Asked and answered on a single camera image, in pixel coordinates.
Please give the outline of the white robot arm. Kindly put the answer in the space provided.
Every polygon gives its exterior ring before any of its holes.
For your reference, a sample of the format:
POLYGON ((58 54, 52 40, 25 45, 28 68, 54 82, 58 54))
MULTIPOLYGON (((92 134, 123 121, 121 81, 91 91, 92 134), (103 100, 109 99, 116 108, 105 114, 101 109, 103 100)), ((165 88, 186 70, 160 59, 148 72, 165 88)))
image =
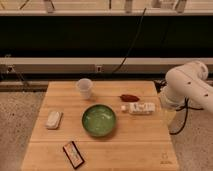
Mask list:
POLYGON ((164 121, 169 125, 175 117, 173 110, 189 98, 213 114, 213 86, 206 83, 208 68, 201 61, 192 61, 170 69, 166 75, 166 86, 161 89, 159 99, 165 113, 164 121))

